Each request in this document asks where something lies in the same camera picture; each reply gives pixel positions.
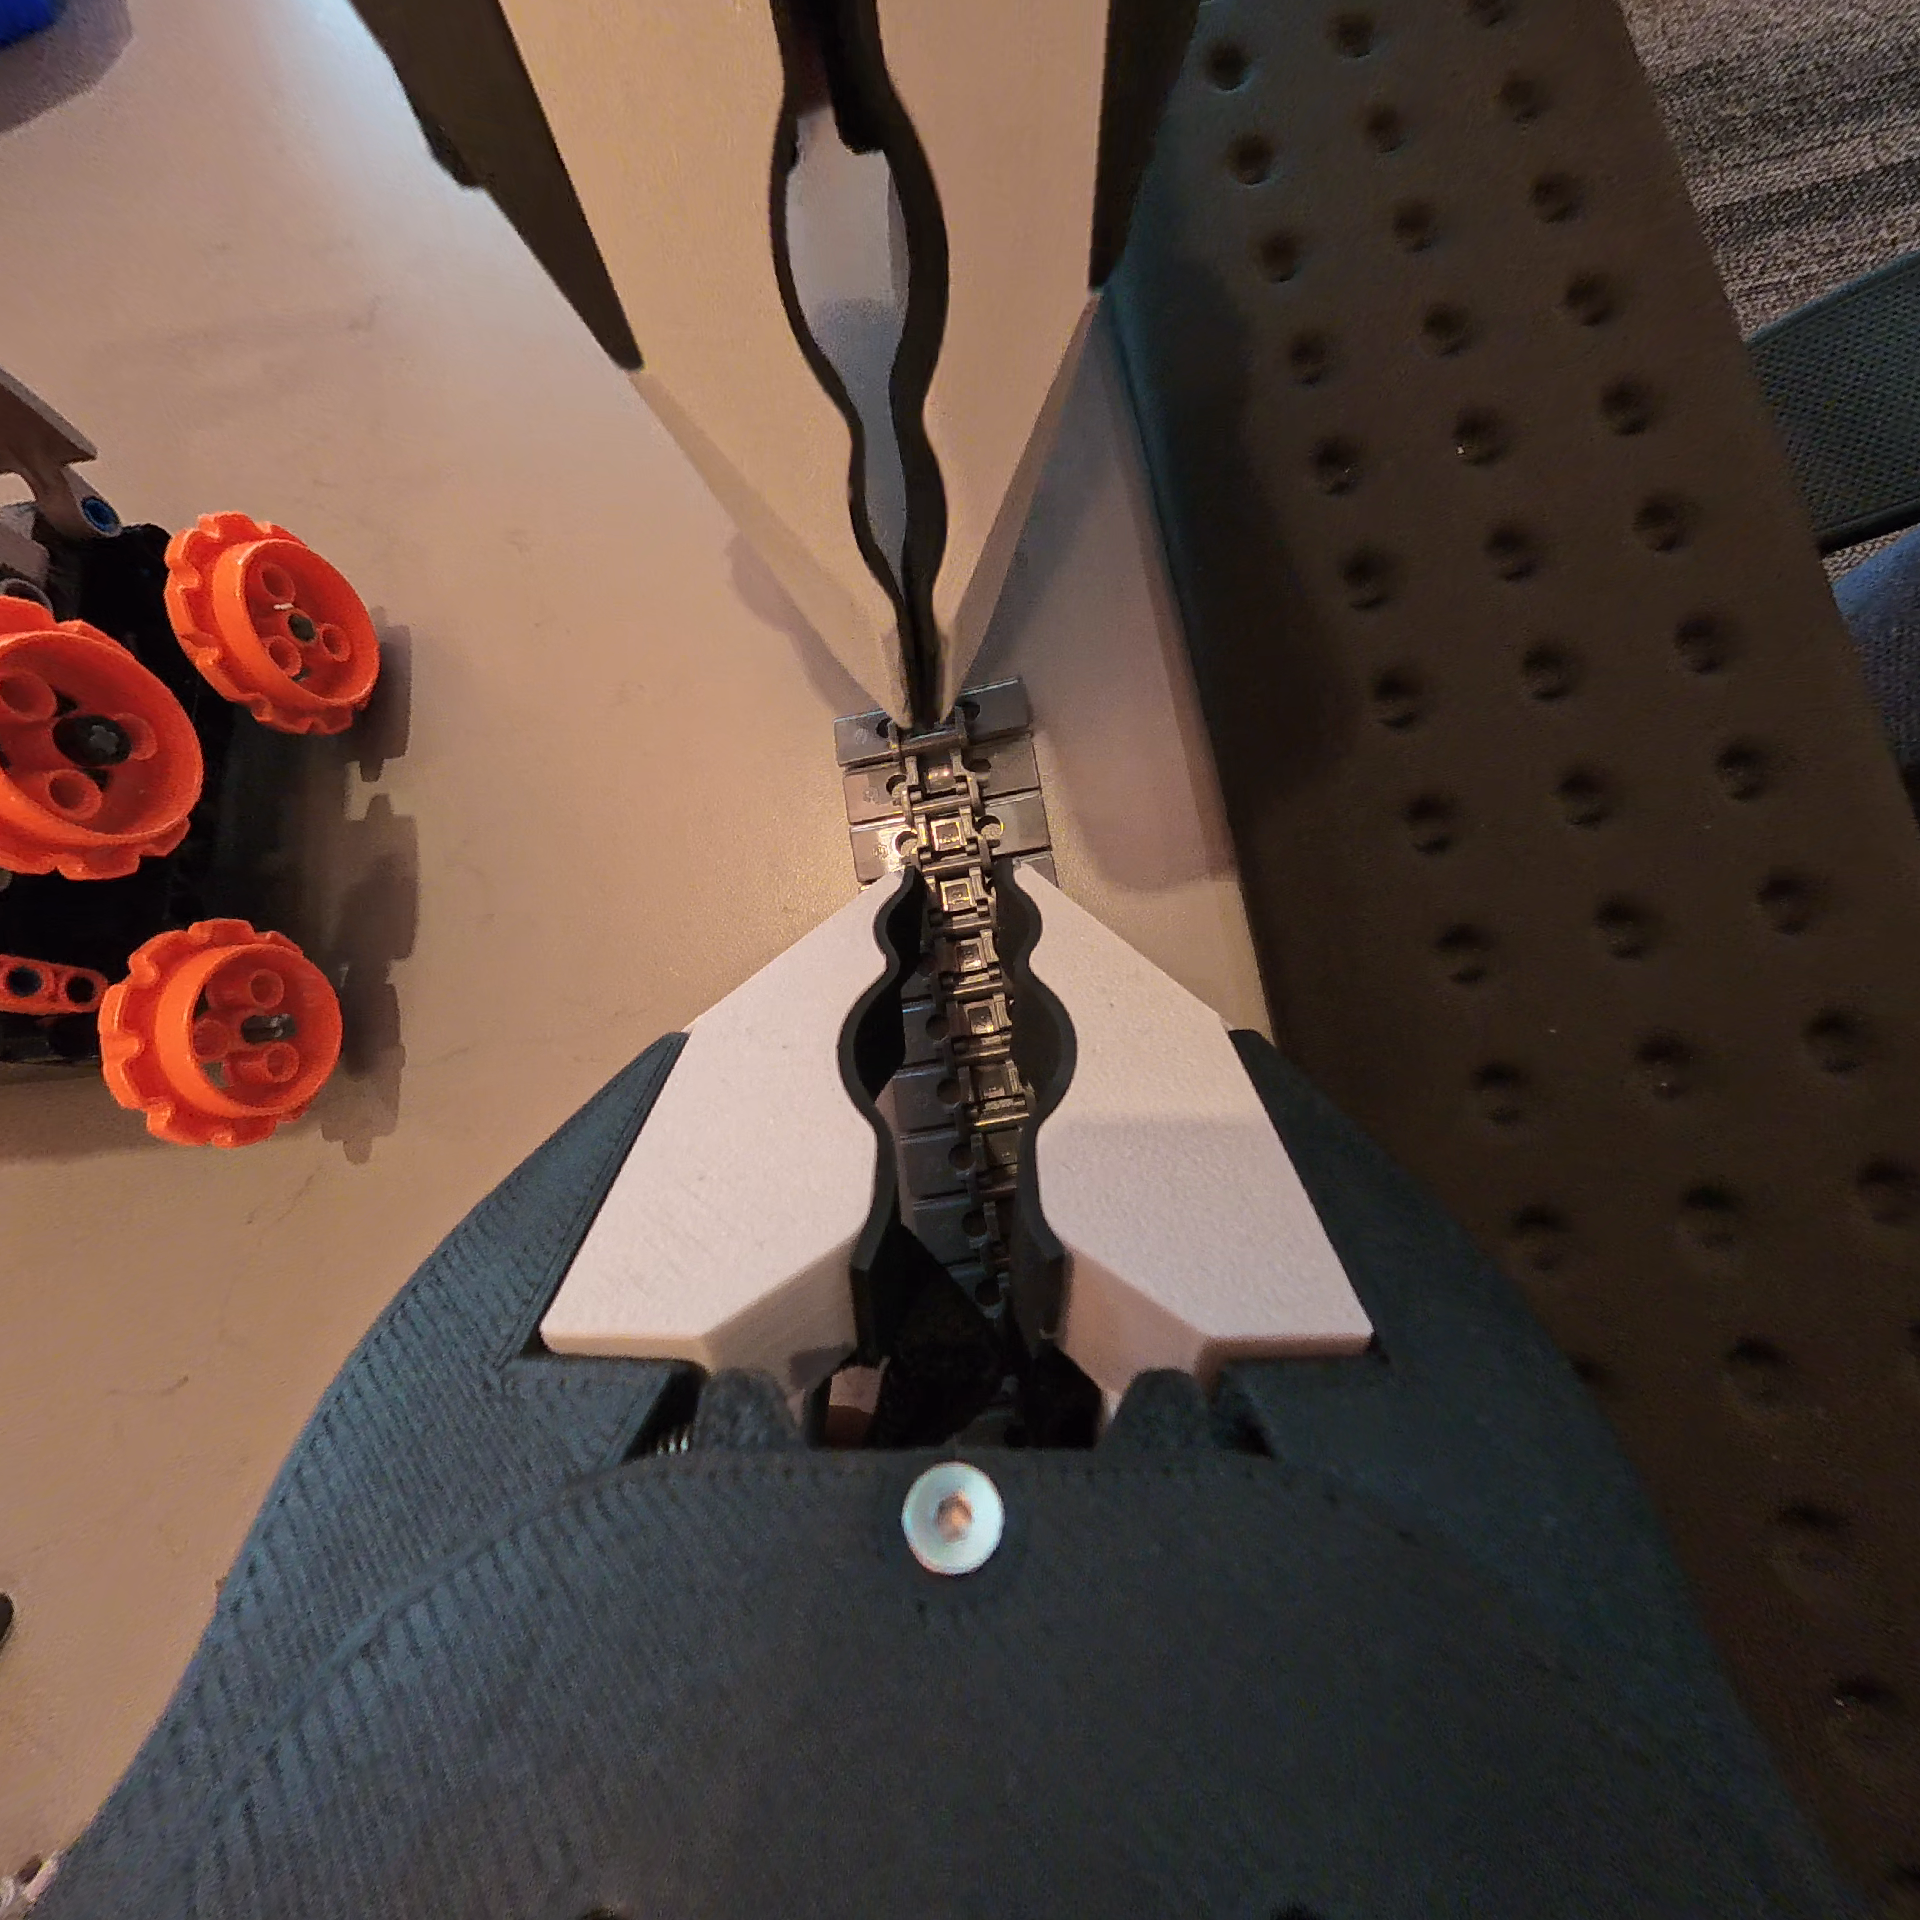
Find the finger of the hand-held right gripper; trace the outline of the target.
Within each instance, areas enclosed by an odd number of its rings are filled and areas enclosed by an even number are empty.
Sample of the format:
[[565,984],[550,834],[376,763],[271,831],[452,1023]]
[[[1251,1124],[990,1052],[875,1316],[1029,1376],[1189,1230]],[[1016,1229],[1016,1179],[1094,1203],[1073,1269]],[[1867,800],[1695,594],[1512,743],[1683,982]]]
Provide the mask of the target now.
[[1098,304],[1108,18],[1107,3],[880,9],[884,62],[947,235],[947,323],[924,400],[947,502],[930,590],[944,708],[990,633]]
[[850,407],[792,313],[774,7],[500,11],[635,335],[637,392],[842,669],[907,721],[898,600],[856,540]]

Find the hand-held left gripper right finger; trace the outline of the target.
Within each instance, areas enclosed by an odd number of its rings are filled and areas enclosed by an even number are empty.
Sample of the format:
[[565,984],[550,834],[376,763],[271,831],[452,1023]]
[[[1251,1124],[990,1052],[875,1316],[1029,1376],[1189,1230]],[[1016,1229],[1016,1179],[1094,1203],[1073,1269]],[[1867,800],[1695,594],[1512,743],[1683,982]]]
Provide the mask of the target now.
[[1045,877],[1037,982],[1073,1062],[1030,1165],[1063,1245],[1066,1357],[1103,1390],[1374,1339],[1225,1018]]

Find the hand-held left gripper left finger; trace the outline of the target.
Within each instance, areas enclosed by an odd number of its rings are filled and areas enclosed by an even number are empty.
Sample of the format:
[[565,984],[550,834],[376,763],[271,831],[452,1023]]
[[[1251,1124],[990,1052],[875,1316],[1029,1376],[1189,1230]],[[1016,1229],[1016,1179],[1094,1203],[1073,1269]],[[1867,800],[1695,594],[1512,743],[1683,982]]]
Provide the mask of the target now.
[[878,1145],[840,1044],[904,897],[904,877],[867,886],[691,1025],[540,1323],[549,1350],[773,1378],[853,1357]]

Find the single grey track link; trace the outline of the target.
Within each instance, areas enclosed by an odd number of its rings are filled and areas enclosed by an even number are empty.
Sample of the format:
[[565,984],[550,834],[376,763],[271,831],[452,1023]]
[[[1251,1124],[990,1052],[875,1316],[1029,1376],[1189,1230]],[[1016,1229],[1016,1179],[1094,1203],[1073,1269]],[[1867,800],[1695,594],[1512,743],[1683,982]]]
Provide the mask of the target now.
[[1032,730],[1032,714],[1029,688],[1021,676],[972,685],[957,696],[940,723],[923,730],[903,727],[880,708],[834,719],[834,760],[853,770],[944,746],[1021,736]]

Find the black perforated panel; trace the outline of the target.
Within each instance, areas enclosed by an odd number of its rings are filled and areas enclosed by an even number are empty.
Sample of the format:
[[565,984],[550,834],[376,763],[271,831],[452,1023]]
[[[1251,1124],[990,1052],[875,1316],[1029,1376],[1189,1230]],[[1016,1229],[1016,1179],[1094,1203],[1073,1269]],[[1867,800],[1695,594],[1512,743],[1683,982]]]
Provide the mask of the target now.
[[1916,1917],[1916,825],[1617,5],[1201,5],[1111,284],[1282,1048]]

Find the grey orange toy block vehicle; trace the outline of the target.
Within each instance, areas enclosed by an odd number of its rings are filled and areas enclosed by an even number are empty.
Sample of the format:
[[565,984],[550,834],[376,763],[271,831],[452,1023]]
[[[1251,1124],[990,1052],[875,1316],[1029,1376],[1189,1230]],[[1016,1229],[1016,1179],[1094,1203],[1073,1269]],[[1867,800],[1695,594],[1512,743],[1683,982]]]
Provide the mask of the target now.
[[150,1137],[242,1149],[307,1117],[345,1044],[300,945],[219,916],[235,752],[347,734],[382,653],[349,578],[238,511],[181,533],[85,480],[97,446],[2,376],[2,1055],[97,1066]]

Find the teal chair seat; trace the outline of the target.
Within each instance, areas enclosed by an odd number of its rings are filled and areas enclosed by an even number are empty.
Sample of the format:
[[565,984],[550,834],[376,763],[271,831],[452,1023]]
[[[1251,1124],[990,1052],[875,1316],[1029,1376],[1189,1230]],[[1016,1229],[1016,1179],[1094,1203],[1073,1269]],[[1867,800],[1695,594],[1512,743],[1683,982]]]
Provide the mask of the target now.
[[1817,550],[1918,521],[1918,254],[1760,326],[1746,343]]

